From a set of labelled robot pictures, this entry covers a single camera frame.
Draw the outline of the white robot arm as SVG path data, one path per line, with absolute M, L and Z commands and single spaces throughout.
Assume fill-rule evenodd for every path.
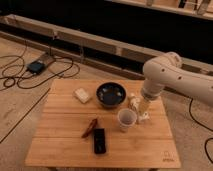
M 145 76 L 141 98 L 130 95 L 130 106 L 137 114 L 137 123 L 148 119 L 151 101 L 156 100 L 165 87 L 195 98 L 213 107 L 213 76 L 182 69 L 182 59 L 175 52 L 167 52 L 148 60 L 143 66 Z

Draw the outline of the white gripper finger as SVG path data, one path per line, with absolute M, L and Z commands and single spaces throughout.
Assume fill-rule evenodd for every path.
M 143 113 L 142 115 L 137 116 L 137 124 L 140 124 L 142 121 L 150 119 L 148 112 Z
M 132 110 L 137 111 L 138 105 L 139 105 L 139 98 L 136 97 L 134 93 L 131 93 L 129 96 L 129 107 Z

